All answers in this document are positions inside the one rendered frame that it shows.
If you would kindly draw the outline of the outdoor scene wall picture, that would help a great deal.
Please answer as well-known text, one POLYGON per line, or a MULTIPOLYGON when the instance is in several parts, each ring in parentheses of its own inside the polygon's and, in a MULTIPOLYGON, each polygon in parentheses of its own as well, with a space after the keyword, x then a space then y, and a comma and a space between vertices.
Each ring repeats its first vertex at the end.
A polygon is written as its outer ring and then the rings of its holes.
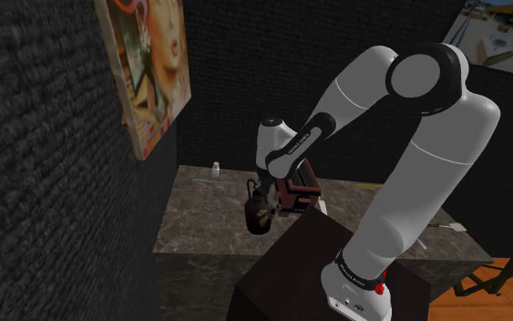
POLYGON ((513 73, 513 0, 464 0, 444 42, 473 65, 513 73))

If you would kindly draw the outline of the dark round kettle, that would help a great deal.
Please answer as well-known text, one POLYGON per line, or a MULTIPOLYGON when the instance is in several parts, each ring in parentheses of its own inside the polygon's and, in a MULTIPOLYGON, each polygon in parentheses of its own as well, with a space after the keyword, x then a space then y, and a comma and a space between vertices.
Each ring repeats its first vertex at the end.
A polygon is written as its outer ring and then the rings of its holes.
POLYGON ((247 229, 255 235, 270 231, 273 218, 281 211, 281 194, 271 187, 263 192, 254 179, 247 180, 248 200, 244 203, 247 229))

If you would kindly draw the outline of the red toaster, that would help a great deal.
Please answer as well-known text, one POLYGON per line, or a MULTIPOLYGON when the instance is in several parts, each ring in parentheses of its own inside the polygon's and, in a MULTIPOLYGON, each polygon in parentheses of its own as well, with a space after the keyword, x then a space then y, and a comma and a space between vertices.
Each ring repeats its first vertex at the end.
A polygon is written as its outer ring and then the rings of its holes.
POLYGON ((322 189, 307 159, 286 179, 275 182, 276 191, 280 194, 280 205, 284 212, 306 212, 314 207, 322 189))

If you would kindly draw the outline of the dark robot stand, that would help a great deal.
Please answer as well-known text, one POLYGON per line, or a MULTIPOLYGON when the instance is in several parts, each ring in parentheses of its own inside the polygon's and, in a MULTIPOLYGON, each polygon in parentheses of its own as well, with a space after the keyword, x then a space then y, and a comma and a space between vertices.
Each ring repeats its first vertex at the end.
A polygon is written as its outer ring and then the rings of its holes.
POLYGON ((352 236, 305 212, 235 285, 225 321, 350 321, 328 305, 321 271, 352 236))

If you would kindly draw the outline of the white spatula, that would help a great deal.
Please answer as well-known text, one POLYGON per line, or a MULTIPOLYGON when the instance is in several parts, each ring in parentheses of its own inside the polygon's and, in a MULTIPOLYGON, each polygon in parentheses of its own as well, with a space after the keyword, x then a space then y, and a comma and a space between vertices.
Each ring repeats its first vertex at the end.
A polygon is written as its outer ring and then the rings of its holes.
POLYGON ((428 227, 436 227, 436 228, 447 228, 452 229, 458 233, 463 233, 467 229, 464 227, 461 223, 447 223, 447 224, 437 224, 437 223, 430 223, 428 227))

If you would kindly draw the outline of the portrait wall picture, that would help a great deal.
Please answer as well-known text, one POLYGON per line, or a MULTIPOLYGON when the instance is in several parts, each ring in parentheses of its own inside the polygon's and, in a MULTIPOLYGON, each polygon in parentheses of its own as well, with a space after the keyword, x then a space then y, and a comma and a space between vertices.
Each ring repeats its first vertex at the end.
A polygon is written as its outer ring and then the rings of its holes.
POLYGON ((191 98, 183 0, 93 0, 122 125, 145 160, 191 98))

